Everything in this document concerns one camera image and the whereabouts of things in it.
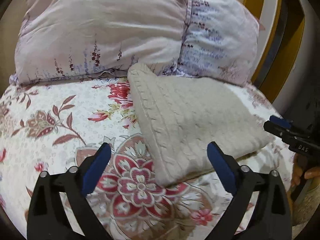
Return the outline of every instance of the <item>pillow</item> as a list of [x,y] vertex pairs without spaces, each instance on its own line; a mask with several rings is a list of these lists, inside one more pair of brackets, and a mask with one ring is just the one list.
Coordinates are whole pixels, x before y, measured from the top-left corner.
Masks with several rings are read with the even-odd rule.
[[244,86],[257,67],[253,63],[258,35],[259,23],[237,0],[192,0],[178,67],[165,73],[206,76]]
[[123,76],[137,61],[159,74],[176,64],[190,20],[188,0],[27,2],[15,52],[18,83],[105,70]]
[[270,136],[222,82],[128,71],[141,132],[153,157],[158,185],[166,187],[212,171],[207,145],[215,141],[234,158],[259,150]]

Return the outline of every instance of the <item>bedding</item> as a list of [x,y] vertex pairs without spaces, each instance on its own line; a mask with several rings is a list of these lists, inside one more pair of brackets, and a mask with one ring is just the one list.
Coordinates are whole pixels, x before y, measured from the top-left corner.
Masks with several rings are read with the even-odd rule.
[[237,0],[192,0],[178,66],[171,71],[244,86],[257,67],[258,36],[259,23]]
[[212,171],[207,158],[212,141],[236,159],[260,150],[273,138],[220,81],[157,77],[139,63],[129,69],[128,80],[159,186]]
[[15,51],[19,84],[155,73],[177,65],[191,0],[26,0]]
[[[260,125],[279,116],[254,86],[224,85]],[[0,99],[0,204],[24,236],[40,172],[80,165],[102,142],[112,145],[112,159],[87,200],[113,239],[204,240],[230,203],[215,172],[167,188],[156,184],[126,78],[11,85]],[[277,169],[289,189],[293,153],[279,138],[238,161],[256,172]],[[66,196],[61,198],[72,228],[81,233]],[[253,194],[238,232],[256,201]]]

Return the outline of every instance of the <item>floral bedsheet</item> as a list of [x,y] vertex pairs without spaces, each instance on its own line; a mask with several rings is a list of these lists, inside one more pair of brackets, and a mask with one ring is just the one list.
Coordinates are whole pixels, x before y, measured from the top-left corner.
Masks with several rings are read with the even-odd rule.
[[[226,86],[261,125],[278,115],[254,86]],[[0,99],[0,205],[24,236],[39,173],[80,165],[103,142],[112,145],[112,158],[87,200],[114,239],[203,240],[232,199],[215,172],[170,188],[156,185],[125,78],[10,86]],[[276,139],[240,163],[264,173],[278,169],[288,189],[292,160],[287,145]],[[66,195],[61,198],[81,233]],[[238,232],[246,228],[256,200],[254,194]]]

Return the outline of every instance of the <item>beige knit cushion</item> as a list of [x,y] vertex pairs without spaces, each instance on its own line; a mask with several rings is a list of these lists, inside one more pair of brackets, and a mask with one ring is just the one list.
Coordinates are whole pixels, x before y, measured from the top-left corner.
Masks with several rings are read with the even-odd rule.
[[206,151],[211,141],[234,158],[270,141],[268,133],[222,82],[157,77],[143,64],[132,66],[128,79],[160,186],[211,171]]

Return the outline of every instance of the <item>metal screw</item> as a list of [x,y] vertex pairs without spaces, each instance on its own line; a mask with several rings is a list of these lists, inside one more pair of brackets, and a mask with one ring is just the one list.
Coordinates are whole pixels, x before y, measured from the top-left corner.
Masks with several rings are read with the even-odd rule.
[[47,171],[42,171],[41,173],[40,173],[40,177],[41,178],[44,178],[44,177],[46,177],[48,175],[48,172]]
[[242,165],[242,166],[241,166],[241,171],[243,171],[243,172],[249,172],[249,171],[250,171],[250,168],[249,168],[247,165]]
[[72,166],[70,169],[69,169],[69,172],[70,173],[76,173],[78,171],[78,167],[77,166]]
[[274,177],[278,177],[279,176],[279,172],[276,170],[271,171],[271,175]]

